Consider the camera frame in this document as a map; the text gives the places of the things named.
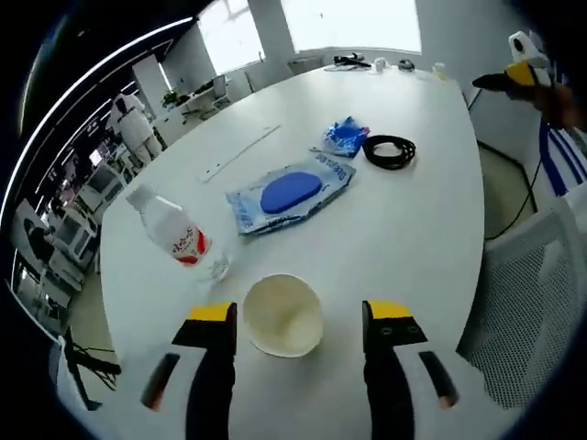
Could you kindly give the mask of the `person's right hand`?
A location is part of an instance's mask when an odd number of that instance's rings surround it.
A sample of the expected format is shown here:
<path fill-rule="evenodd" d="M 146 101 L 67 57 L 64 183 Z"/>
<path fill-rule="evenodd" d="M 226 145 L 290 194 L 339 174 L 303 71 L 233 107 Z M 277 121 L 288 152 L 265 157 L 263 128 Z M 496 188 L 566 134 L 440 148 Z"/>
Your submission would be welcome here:
<path fill-rule="evenodd" d="M 535 87 L 526 92 L 507 93 L 510 99 L 531 103 L 542 118 L 556 129 L 584 129 L 586 116 L 574 99 L 570 87 L 555 83 L 552 87 Z"/>

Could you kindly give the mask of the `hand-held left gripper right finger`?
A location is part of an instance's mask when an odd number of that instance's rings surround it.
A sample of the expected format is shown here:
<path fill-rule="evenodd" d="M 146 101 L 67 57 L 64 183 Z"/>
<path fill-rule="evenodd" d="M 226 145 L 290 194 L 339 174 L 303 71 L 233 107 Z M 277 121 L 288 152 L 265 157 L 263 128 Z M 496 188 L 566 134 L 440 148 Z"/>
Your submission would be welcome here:
<path fill-rule="evenodd" d="M 363 301 L 362 336 L 373 439 L 482 437 L 482 375 L 407 307 Z"/>

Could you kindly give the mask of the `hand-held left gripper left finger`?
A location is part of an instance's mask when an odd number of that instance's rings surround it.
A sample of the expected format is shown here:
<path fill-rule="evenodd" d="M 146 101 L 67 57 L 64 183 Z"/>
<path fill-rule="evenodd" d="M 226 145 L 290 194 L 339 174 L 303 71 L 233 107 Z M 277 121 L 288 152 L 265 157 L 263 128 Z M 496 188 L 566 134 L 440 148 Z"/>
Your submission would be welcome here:
<path fill-rule="evenodd" d="M 237 324 L 234 302 L 193 308 L 169 344 L 127 360 L 116 391 L 116 436 L 229 438 Z"/>

